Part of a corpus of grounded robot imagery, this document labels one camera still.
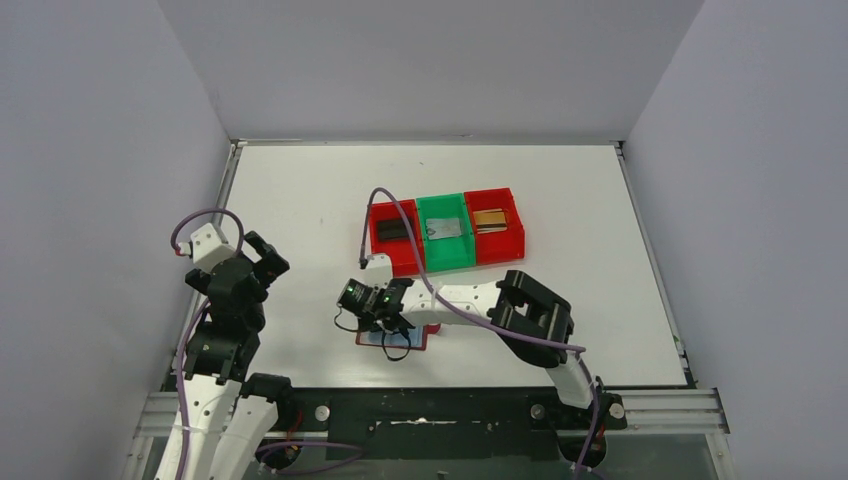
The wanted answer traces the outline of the silver credit card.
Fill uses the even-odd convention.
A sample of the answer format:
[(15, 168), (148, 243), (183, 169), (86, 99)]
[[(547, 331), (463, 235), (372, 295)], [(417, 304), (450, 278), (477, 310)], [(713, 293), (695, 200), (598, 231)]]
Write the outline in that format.
[(462, 223), (457, 217), (427, 218), (425, 231), (429, 240), (457, 238), (463, 234)]

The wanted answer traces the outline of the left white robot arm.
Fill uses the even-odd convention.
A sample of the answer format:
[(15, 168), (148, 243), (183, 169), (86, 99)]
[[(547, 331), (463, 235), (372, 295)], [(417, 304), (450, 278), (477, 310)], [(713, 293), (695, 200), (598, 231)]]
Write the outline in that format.
[(178, 247), (195, 266), (185, 281), (205, 301), (180, 350), (178, 411), (158, 479), (239, 479), (270, 430), (302, 418), (289, 378), (249, 371), (268, 289), (289, 265), (257, 233), (247, 233), (246, 242), (257, 261), (211, 224)]

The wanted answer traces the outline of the red plastic bin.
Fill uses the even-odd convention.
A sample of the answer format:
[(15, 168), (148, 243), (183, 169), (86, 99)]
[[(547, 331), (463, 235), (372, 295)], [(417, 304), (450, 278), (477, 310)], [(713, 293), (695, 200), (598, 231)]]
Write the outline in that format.
[[(476, 245), (478, 265), (512, 262), (525, 256), (525, 229), (512, 191), (509, 188), (467, 191), (464, 193), (470, 214)], [(503, 232), (479, 234), (473, 220), (475, 210), (503, 209), (508, 215), (508, 229)]]
[(419, 273), (418, 264), (415, 259), (415, 251), (425, 265), (425, 254), (423, 240), (418, 219), (417, 204), (413, 199), (400, 201), (410, 226), (413, 229), (414, 242), (410, 239), (394, 242), (379, 242), (376, 235), (376, 222), (378, 220), (402, 218), (395, 205), (389, 201), (377, 203), (372, 206), (369, 220), (368, 233), (370, 235), (370, 252), (372, 254), (387, 254), (392, 261), (393, 274), (395, 277), (408, 277)]

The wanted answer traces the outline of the left red plastic bin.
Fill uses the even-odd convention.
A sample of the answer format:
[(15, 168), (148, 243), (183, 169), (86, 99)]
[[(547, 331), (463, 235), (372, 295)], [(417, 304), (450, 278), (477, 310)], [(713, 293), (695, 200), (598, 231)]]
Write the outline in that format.
[(417, 204), (413, 199), (400, 201), (410, 226), (413, 229), (414, 242), (410, 239), (394, 242), (379, 242), (376, 235), (376, 222), (378, 220), (402, 218), (395, 205), (389, 201), (377, 203), (372, 206), (369, 220), (368, 233), (370, 235), (370, 252), (372, 254), (387, 254), (392, 261), (393, 274), (395, 277), (408, 277), (419, 273), (418, 264), (415, 259), (415, 251), (425, 265), (425, 254), (423, 240), (418, 219)]

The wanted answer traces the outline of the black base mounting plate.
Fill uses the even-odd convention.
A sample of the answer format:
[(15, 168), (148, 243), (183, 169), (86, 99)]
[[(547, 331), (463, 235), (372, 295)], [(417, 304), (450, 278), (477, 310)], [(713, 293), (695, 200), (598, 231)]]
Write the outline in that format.
[(620, 395), (600, 409), (561, 403), (552, 387), (296, 388), (273, 435), (314, 442), (328, 461), (565, 457), (596, 466), (605, 434), (628, 425)]

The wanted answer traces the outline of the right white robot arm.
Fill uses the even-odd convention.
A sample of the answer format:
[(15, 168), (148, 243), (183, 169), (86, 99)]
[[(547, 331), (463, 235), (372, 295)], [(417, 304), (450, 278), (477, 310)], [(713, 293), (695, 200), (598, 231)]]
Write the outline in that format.
[(602, 413), (580, 355), (571, 344), (571, 304), (529, 274), (508, 270), (496, 281), (436, 285), (428, 278), (393, 278), (384, 286), (350, 279), (337, 306), (357, 321), (356, 331), (386, 335), (429, 325), (463, 325), (498, 335), (521, 361), (545, 370), (553, 382), (564, 417), (578, 427)]

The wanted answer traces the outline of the red leather card holder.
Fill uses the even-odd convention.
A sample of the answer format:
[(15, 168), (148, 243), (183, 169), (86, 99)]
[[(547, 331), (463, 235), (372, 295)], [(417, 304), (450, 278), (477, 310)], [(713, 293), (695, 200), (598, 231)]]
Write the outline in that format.
[(439, 324), (431, 324), (409, 329), (406, 335), (402, 333), (384, 333), (382, 330), (362, 332), (357, 334), (355, 343), (359, 346), (385, 346), (387, 349), (424, 351), (427, 348), (429, 337), (437, 334), (440, 330), (441, 326)]

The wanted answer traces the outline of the right red plastic bin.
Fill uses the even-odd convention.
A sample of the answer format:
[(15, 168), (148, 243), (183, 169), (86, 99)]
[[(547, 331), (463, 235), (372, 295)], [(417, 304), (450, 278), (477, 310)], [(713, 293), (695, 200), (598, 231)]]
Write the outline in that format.
[[(509, 188), (467, 191), (464, 193), (470, 214), (476, 245), (478, 265), (512, 262), (525, 256), (525, 229), (512, 191)], [(473, 220), (475, 210), (503, 209), (508, 215), (508, 229), (503, 232), (479, 234)]]

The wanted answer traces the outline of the green plastic bin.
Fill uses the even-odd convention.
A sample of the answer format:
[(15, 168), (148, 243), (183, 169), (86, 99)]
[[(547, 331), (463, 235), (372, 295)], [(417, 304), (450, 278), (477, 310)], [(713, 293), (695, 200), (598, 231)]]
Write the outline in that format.
[[(440, 272), (473, 267), (476, 264), (476, 245), (465, 197), (461, 193), (419, 197), (416, 199), (422, 232), (426, 270)], [(425, 231), (427, 218), (457, 217), (463, 234), (457, 238), (429, 240)]]

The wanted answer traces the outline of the black VIP credit card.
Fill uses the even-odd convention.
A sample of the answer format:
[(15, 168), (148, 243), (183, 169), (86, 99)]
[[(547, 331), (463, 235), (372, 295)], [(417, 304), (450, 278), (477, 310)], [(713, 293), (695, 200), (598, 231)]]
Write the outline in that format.
[(378, 220), (376, 235), (379, 242), (394, 242), (409, 239), (406, 223), (402, 218)]

